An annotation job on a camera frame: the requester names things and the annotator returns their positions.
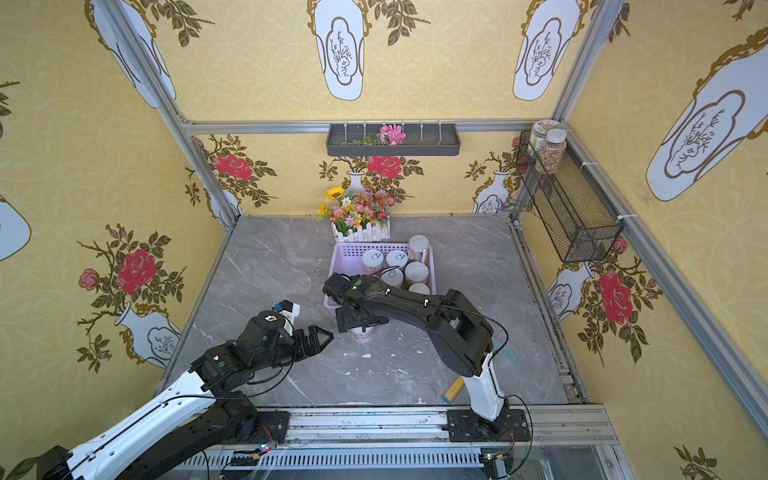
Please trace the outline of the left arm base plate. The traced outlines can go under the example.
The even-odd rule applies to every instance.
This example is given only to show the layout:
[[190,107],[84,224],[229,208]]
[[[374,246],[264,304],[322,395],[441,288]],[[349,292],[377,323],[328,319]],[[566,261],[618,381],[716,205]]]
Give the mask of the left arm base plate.
[[256,411],[235,423],[231,442],[282,445],[286,441],[290,413],[288,411]]

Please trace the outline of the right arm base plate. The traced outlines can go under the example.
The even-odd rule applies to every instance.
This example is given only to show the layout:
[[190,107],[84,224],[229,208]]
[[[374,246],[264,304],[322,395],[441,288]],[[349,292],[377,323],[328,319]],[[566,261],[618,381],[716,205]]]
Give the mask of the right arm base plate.
[[454,443],[527,442],[531,423],[522,409],[504,407],[495,420],[487,420],[469,410],[448,410],[446,431]]

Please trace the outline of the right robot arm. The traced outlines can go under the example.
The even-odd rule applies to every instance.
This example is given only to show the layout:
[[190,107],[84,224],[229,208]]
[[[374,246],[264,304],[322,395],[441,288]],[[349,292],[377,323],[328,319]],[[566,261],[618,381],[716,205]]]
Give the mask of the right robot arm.
[[325,281],[323,293],[337,304],[341,333],[365,332],[391,320],[425,332],[442,362],[464,379],[472,411],[489,422],[499,418],[505,400],[495,378],[494,330],[464,294],[420,294],[375,276],[339,273]]

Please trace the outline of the purple plastic basket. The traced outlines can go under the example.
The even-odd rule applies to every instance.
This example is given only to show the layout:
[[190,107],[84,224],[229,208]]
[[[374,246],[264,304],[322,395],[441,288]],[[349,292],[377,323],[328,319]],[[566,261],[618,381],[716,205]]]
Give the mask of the purple plastic basket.
[[[364,253],[370,249],[377,249],[384,257],[394,250],[401,250],[405,253],[409,252],[407,242],[379,242],[379,243],[338,243],[334,246],[333,254],[331,257],[331,264],[329,270],[329,276],[333,273],[346,274],[348,276],[362,275],[364,273],[364,267],[362,257]],[[433,249],[429,247],[426,265],[429,269],[429,274],[425,284],[430,288],[432,295],[437,294],[437,285],[435,281],[435,268],[434,261],[432,260]],[[325,296],[323,299],[323,305],[330,313],[334,313],[335,309],[339,305],[333,301],[330,297]]]

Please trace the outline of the tall yellow can plastic lid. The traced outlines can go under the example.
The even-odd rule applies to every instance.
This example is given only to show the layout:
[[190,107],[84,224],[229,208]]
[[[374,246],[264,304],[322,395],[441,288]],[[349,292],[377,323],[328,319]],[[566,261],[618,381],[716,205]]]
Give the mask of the tall yellow can plastic lid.
[[430,242],[424,235],[413,235],[408,241],[408,259],[410,262],[428,263]]

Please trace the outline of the small yellow can plastic lid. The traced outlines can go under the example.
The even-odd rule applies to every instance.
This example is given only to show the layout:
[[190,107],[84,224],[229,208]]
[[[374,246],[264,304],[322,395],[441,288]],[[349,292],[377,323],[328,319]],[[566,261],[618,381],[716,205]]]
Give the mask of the small yellow can plastic lid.
[[424,284],[424,283],[414,283],[409,287],[410,292],[423,294],[423,295],[430,295],[431,290],[430,288]]

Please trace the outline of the orange can plastic lid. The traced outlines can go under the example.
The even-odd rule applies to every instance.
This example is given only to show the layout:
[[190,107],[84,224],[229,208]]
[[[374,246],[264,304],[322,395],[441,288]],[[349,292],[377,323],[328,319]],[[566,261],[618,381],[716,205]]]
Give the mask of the orange can plastic lid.
[[404,269],[404,278],[409,284],[426,283],[429,279],[430,269],[423,262],[413,261]]

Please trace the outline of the yellow label tin can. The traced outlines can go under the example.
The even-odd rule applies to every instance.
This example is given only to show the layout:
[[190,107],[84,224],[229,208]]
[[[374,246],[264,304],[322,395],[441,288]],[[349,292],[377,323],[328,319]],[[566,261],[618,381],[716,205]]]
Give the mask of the yellow label tin can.
[[387,268],[381,273],[380,279],[391,287],[401,288],[404,282],[404,273],[397,267]]

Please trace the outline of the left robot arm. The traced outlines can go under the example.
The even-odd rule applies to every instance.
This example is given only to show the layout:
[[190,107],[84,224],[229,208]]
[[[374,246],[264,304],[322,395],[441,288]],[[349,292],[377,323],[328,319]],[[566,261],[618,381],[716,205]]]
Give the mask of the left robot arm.
[[290,369],[320,354],[330,331],[293,325],[294,311],[274,307],[251,318],[238,338],[206,350],[173,383],[124,420],[88,442],[56,446],[36,467],[39,479],[154,479],[261,422],[242,392],[257,371]]

